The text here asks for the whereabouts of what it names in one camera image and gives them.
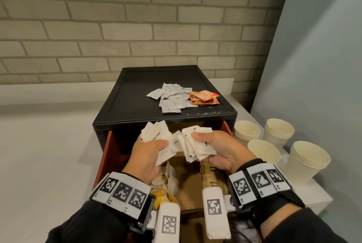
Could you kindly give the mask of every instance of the black cable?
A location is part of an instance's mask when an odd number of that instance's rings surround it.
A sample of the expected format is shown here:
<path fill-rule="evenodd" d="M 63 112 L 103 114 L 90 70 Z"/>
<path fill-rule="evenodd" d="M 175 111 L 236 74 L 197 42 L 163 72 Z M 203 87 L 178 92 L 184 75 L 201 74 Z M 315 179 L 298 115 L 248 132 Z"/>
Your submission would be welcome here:
<path fill-rule="evenodd" d="M 243 234 L 242 232 L 235 230 L 235 229 L 230 229 L 231 232 L 236 232 L 238 234 L 240 234 L 242 237 L 244 237 L 246 239 L 246 241 L 248 241 L 249 243 L 253 243 L 245 234 Z"/>

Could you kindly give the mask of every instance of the person's left hand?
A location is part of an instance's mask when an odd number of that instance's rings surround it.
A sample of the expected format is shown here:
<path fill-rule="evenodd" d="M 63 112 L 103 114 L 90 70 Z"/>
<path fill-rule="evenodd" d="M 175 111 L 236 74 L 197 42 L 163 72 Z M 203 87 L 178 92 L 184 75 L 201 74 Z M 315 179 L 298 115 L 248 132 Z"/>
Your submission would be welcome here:
<path fill-rule="evenodd" d="M 160 171 L 160 166 L 156 167 L 159 150 L 168 147 L 168 145 L 167 140 L 143 142 L 139 136 L 133 145 L 131 157 L 123 172 L 133 175 L 143 183 L 150 185 Z"/>

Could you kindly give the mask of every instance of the hand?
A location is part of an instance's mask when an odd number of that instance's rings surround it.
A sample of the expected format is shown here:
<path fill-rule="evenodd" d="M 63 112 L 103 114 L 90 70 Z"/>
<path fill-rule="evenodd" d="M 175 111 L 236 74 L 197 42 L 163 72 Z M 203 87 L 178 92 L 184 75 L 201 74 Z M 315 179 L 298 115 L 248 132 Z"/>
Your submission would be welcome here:
<path fill-rule="evenodd" d="M 160 171 L 160 166 L 156 167 L 159 150 L 168 147 L 168 145 L 167 140 L 143 142 L 138 137 L 123 172 L 133 175 L 143 183 L 150 185 Z"/>
<path fill-rule="evenodd" d="M 217 155 L 210 155 L 203 162 L 211 163 L 224 171 L 234 173 L 244 163 L 257 158 L 232 136 L 224 131 L 212 133 L 193 132 L 192 137 L 199 142 L 207 142 L 215 149 Z"/>

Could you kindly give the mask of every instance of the person's left arm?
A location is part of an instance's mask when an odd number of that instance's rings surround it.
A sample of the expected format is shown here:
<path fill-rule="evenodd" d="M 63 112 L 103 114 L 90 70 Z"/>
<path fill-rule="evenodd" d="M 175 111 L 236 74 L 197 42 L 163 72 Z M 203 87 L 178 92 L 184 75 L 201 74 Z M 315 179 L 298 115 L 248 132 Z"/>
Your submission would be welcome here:
<path fill-rule="evenodd" d="M 159 173 L 156 167 L 159 150 L 167 140 L 135 142 L 131 157 L 123 169 L 149 185 Z M 104 204 L 89 200 L 66 222 L 49 232 L 46 243 L 123 243 L 126 242 L 128 216 Z"/>

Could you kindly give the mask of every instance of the brick wall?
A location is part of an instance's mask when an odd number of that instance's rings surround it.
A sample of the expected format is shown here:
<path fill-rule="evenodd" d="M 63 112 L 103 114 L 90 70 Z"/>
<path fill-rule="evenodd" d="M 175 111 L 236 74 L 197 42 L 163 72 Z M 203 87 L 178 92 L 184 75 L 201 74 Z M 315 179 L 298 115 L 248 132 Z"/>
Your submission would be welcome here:
<path fill-rule="evenodd" d="M 284 0 L 0 0 L 0 84 L 113 81 L 197 64 L 255 96 Z"/>

